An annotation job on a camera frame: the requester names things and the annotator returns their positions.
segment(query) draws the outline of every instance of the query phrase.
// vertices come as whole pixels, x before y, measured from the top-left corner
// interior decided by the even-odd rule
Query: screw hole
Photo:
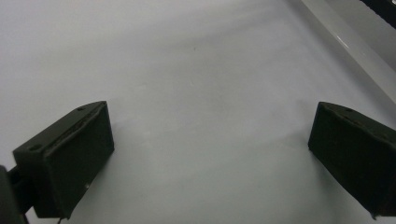
[[[28,149],[29,151],[37,151],[37,150],[39,150],[40,148],[41,148],[41,145],[40,145],[40,144],[36,144],[36,145],[34,145],[34,146],[28,147],[27,149]]]

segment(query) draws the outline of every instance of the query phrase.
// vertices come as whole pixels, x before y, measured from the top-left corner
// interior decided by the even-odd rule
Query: white floor
[[[308,150],[319,101],[391,128],[396,110],[307,13],[297,0],[3,1],[0,163],[107,100],[116,151],[62,223],[394,223]]]

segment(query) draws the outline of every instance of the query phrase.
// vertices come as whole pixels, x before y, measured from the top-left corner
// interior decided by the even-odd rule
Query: white backdrop
[[[396,128],[315,27],[293,0],[2,1],[0,163],[106,100],[116,151],[63,223],[395,223],[308,150],[318,101]]]

